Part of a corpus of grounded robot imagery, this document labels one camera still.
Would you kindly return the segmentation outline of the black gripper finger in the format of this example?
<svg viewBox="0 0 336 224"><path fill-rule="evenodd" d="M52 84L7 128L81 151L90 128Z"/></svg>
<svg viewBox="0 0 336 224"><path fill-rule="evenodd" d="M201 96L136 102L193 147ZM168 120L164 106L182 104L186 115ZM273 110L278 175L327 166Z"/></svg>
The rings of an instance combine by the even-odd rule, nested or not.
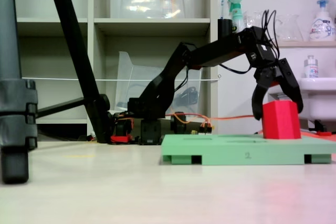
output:
<svg viewBox="0 0 336 224"><path fill-rule="evenodd" d="M263 116L263 100L270 87L272 87L276 82L276 71L275 66L269 66L265 68L257 68L254 73L254 78L256 80L256 87L252 95L252 110L253 116L256 120L260 120Z"/></svg>
<svg viewBox="0 0 336 224"><path fill-rule="evenodd" d="M296 103L298 113L301 113L303 110L303 100L300 87L286 58L278 61L278 71L277 80L283 93Z"/></svg>

